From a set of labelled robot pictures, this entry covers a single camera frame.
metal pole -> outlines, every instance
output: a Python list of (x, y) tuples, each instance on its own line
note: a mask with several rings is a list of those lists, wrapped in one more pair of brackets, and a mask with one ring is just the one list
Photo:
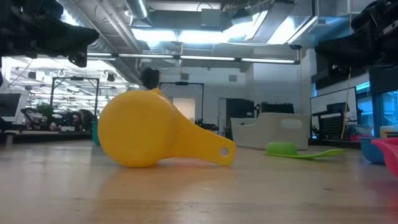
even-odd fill
[(205, 84), (201, 83), (201, 120), (203, 121), (203, 100), (205, 100)]
[(97, 78), (97, 88), (95, 92), (95, 106), (94, 106), (94, 116), (97, 118), (97, 107), (98, 107), (98, 90), (100, 89), (100, 79)]
[(52, 102), (54, 100), (54, 90), (55, 90), (55, 81), (57, 80), (57, 77), (52, 78), (52, 85), (51, 85), (51, 97), (50, 97), (50, 106), (52, 106)]

window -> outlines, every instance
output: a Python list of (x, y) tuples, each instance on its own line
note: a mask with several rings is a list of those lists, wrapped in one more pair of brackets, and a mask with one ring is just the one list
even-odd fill
[(358, 108), (361, 110), (359, 111), (361, 113), (359, 124), (372, 127), (373, 104), (369, 82), (356, 86), (356, 101), (358, 103)]
[(396, 91), (383, 93), (383, 126), (398, 124), (398, 94)]

green spoon handle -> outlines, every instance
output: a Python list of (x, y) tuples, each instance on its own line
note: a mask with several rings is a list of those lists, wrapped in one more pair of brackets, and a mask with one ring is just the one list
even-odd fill
[(288, 158), (295, 158), (295, 159), (314, 159), (320, 157), (330, 157), (336, 156), (344, 153), (342, 149), (330, 149), (325, 152), (320, 152), (317, 154), (310, 154), (310, 155), (283, 155), (283, 154), (267, 154), (268, 156), (279, 156), (279, 157), (288, 157)]

blue container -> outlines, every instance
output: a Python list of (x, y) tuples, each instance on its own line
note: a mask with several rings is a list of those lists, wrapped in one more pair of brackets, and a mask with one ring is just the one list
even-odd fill
[(100, 139), (98, 138), (98, 122), (97, 121), (93, 121), (93, 141), (97, 146), (100, 145)]
[(369, 162), (374, 164), (385, 165), (384, 155), (382, 151), (375, 145), (372, 144), (373, 139), (380, 138), (361, 138), (361, 150), (362, 154)]

table surface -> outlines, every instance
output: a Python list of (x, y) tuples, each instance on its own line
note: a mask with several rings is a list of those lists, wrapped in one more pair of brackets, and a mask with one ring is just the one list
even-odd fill
[(231, 167), (127, 169), (89, 141), (20, 144), (0, 150), (0, 190), (1, 224), (398, 223), (398, 179), (355, 149), (318, 161), (239, 149)]

